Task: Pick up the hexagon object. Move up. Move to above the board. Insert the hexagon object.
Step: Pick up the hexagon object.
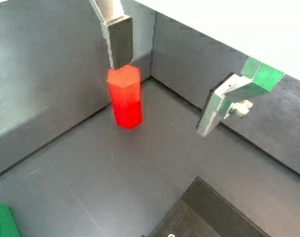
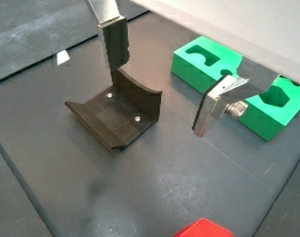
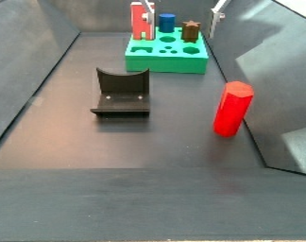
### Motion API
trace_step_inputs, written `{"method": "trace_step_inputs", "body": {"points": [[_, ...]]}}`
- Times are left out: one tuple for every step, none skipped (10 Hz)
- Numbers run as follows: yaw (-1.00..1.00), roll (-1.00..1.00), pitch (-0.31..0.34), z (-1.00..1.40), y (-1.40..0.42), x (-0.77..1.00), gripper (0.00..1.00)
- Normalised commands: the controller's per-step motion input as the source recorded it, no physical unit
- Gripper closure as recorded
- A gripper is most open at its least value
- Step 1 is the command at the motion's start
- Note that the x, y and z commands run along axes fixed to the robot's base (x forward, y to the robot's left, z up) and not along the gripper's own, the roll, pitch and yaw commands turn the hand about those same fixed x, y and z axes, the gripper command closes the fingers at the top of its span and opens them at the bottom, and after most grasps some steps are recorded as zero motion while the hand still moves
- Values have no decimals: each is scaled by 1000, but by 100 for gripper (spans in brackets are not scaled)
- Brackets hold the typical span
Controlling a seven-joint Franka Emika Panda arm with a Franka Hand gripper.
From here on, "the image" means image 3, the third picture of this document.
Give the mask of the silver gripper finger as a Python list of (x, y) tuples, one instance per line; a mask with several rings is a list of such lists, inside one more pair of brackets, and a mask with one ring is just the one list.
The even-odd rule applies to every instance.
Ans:
[(144, 13), (142, 14), (142, 18), (147, 21), (148, 24), (154, 22), (154, 7), (152, 3), (148, 0), (139, 0)]
[(214, 38), (216, 24), (224, 18), (223, 11), (224, 11), (224, 8), (227, 7), (230, 2), (231, 2), (231, 0), (219, 0), (218, 4), (211, 9), (212, 15), (211, 15), (211, 24), (210, 24), (210, 27), (208, 27), (208, 38), (210, 39)]

